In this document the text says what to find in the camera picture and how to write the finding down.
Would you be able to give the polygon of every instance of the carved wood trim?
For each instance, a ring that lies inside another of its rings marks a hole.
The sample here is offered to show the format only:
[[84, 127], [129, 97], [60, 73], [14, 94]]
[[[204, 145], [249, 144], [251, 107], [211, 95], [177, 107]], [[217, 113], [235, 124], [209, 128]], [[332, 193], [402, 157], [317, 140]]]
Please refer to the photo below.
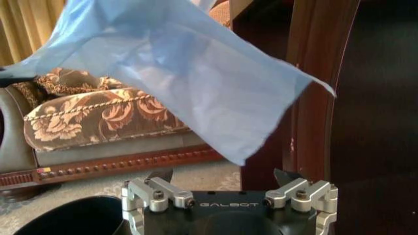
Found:
[[192, 149], [177, 153], [167, 152], [138, 158], [134, 155], [122, 156], [74, 164], [50, 166], [50, 171], [37, 173], [36, 180], [48, 183], [62, 182], [153, 167], [200, 162], [204, 159], [213, 160], [220, 158], [221, 156], [212, 149]]
[[0, 175], [0, 186], [22, 184], [33, 181], [32, 172], [17, 172]]
[[151, 153], [45, 166], [29, 171], [0, 174], [0, 190], [108, 176], [136, 170], [220, 160], [221, 155], [207, 145]]

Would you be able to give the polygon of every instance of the silver metal bracket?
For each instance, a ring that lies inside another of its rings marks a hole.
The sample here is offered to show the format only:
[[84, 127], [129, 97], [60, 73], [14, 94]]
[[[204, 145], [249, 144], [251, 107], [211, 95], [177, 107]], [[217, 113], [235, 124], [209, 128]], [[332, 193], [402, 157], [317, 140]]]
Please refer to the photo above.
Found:
[[149, 207], [152, 212], [163, 212], [168, 208], [168, 199], [175, 207], [188, 209], [195, 200], [191, 191], [171, 185], [159, 177], [124, 182], [121, 188], [121, 216], [129, 222], [130, 233], [144, 235], [143, 209]]
[[295, 179], [287, 185], [276, 190], [269, 190], [265, 192], [265, 202], [268, 206], [273, 209], [283, 208], [285, 206], [287, 200], [300, 189], [308, 187], [308, 182], [305, 179]]
[[316, 215], [316, 235], [328, 234], [328, 226], [336, 221], [337, 188], [327, 181], [315, 184], [305, 179], [295, 179], [276, 190], [265, 192], [265, 202], [269, 208], [277, 209], [285, 206], [291, 200], [291, 207], [300, 213], [308, 212], [312, 208]]
[[184, 191], [175, 187], [159, 177], [153, 177], [147, 181], [147, 184], [164, 192], [175, 207], [188, 209], [195, 205], [193, 194], [191, 191]]

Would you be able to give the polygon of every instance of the wooden cabinet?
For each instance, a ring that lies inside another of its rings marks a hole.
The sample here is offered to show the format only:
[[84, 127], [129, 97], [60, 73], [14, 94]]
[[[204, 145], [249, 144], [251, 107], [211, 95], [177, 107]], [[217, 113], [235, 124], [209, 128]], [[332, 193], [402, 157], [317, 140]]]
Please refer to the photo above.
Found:
[[273, 167], [297, 171], [339, 187], [337, 235], [418, 234], [418, 1], [253, 1], [232, 29], [337, 95], [308, 86], [243, 189], [276, 188]]

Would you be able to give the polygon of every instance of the small red label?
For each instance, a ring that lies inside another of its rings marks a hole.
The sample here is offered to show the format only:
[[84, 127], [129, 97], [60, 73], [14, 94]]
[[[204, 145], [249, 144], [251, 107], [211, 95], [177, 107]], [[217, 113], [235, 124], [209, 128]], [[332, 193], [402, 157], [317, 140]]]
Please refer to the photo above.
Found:
[[46, 168], [40, 168], [36, 170], [37, 173], [44, 173], [44, 172], [49, 172], [50, 171], [50, 168], [46, 167]]

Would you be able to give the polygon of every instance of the wooden leg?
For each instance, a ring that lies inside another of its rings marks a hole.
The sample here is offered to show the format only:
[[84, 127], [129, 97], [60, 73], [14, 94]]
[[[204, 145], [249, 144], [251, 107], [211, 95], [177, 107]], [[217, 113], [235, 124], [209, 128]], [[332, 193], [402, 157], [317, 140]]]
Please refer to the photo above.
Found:
[[14, 188], [0, 191], [0, 196], [4, 197], [6, 203], [20, 202], [28, 200], [45, 191], [42, 186], [32, 186], [24, 188]]

